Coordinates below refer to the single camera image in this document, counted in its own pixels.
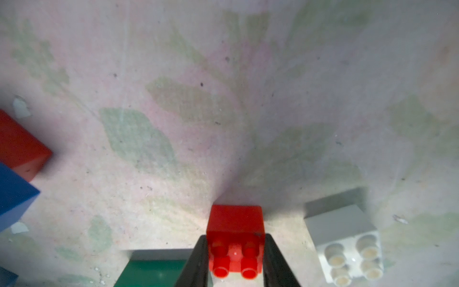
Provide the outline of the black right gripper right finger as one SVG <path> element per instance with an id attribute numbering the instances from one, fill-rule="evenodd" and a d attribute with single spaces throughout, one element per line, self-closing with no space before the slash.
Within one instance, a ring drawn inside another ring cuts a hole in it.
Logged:
<path id="1" fill-rule="evenodd" d="M 263 278 L 265 287 L 300 287 L 271 234 L 265 235 Z"/>

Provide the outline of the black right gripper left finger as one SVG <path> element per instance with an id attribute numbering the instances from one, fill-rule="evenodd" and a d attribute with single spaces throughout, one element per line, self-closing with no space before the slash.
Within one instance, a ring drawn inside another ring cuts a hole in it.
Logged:
<path id="1" fill-rule="evenodd" d="M 208 287 L 209 250 L 206 235 L 201 235 L 174 287 Z"/>

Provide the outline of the red square lego brick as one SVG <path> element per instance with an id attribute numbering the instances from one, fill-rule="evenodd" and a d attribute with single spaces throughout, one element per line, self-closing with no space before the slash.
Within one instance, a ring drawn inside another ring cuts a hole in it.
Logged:
<path id="1" fill-rule="evenodd" d="M 262 271 L 265 229 L 260 206 L 214 204 L 206 230 L 209 270 L 225 278 L 240 273 L 255 279 Z"/>

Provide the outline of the white lego brick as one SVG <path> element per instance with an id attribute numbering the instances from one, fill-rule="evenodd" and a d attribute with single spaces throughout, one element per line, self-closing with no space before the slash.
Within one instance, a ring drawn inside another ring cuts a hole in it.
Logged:
<path id="1" fill-rule="evenodd" d="M 305 219 L 327 283 L 348 287 L 384 275 L 380 234 L 356 205 Z"/>

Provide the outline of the red small lego brick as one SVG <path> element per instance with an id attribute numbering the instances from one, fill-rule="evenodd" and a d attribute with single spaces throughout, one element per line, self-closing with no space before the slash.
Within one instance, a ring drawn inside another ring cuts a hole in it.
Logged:
<path id="1" fill-rule="evenodd" d="M 52 150 L 1 111 L 1 163 L 31 182 L 52 155 Z"/>

